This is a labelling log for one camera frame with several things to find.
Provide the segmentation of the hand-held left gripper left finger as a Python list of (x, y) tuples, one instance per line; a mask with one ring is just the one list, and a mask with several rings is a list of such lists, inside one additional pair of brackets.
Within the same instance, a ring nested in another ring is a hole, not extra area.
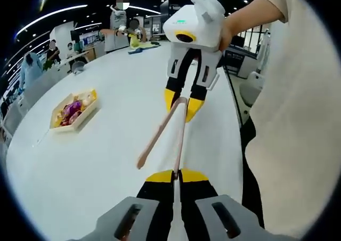
[(173, 220), (174, 171), (149, 176), (135, 197), (128, 196), (100, 216), (80, 240), (167, 240)]

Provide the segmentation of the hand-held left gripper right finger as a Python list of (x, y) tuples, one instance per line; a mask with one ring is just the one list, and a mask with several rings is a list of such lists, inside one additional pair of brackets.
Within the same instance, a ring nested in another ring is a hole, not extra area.
[(188, 240), (289, 240), (259, 225), (258, 217), (228, 195), (218, 195), (200, 172), (181, 169), (181, 217)]

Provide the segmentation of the person's right hand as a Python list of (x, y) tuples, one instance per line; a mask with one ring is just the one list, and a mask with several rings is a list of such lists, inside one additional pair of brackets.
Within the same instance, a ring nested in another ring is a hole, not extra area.
[(233, 36), (235, 36), (237, 33), (238, 33), (238, 25), (236, 24), (232, 16), (228, 16), (223, 21), (219, 50), (222, 52), (226, 50), (228, 46), (230, 45)]

